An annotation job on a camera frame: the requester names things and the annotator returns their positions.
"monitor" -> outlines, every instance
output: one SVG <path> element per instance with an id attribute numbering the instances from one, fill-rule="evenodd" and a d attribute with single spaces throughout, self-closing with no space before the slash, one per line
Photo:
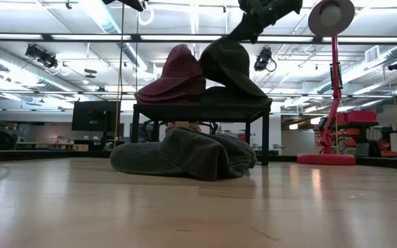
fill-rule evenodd
<path id="1" fill-rule="evenodd" d="M 74 103 L 73 131 L 114 132 L 116 129 L 116 104 L 113 101 L 86 101 Z"/>

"ceiling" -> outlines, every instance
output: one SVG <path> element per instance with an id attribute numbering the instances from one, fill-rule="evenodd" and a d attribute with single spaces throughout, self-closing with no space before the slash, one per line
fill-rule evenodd
<path id="1" fill-rule="evenodd" d="M 22 0 L 0 1 L 0 32 L 9 33 L 75 33 L 98 34 L 103 30 L 96 24 L 96 17 L 87 10 L 87 4 L 100 0 L 71 1 L 72 9 L 65 6 L 65 1 L 58 0 Z M 125 8 L 123 29 L 127 34 L 225 34 L 233 30 L 242 17 L 237 0 L 196 0 L 195 5 L 181 0 L 151 0 L 148 5 L 154 9 L 154 20 L 147 25 L 139 23 L 138 14 L 131 8 Z M 307 15 L 311 7 L 318 1 L 304 0 L 303 9 L 298 15 L 291 13 L 282 18 L 275 26 L 265 29 L 263 34 L 313 35 L 307 25 Z M 397 0 L 353 0 L 356 17 L 352 25 L 342 33 L 347 36 L 397 36 Z M 118 2 L 107 6 L 113 19 L 121 28 L 122 8 Z M 141 20 L 150 18 L 150 11 L 141 14 Z M 31 42 L 40 48 L 56 54 L 58 60 L 65 62 L 66 68 L 50 70 L 59 80 L 74 86 L 71 90 L 82 89 L 95 91 L 99 86 L 106 86 L 109 91 L 116 91 L 119 81 L 120 49 L 115 43 L 53 43 Z M 20 41 L 0 41 L 0 50 L 36 65 L 25 56 L 29 43 Z M 161 73 L 164 60 L 170 50 L 179 43 L 131 43 L 131 47 L 145 61 L 154 62 L 157 69 L 154 74 L 135 74 L 132 64 L 127 62 L 123 69 L 124 91 L 135 91 L 151 83 Z M 193 50 L 197 47 L 198 54 L 209 44 L 188 43 Z M 332 59 L 330 45 L 280 45 L 280 44 L 243 44 L 250 54 L 250 76 L 264 92 L 267 93 L 311 93 L 322 81 L 329 78 L 329 64 Z M 278 64 L 274 73 L 256 72 L 253 68 L 255 58 L 263 47 L 270 47 Z M 341 45 L 339 57 L 346 68 L 365 58 L 365 51 L 373 45 Z M 84 69 L 96 70 L 95 79 L 86 80 Z M 355 79 L 353 94 L 359 88 L 378 83 L 382 70 L 370 70 Z M 215 82 L 208 81 L 207 86 Z M 113 99 L 114 96 L 100 96 L 101 99 Z"/>

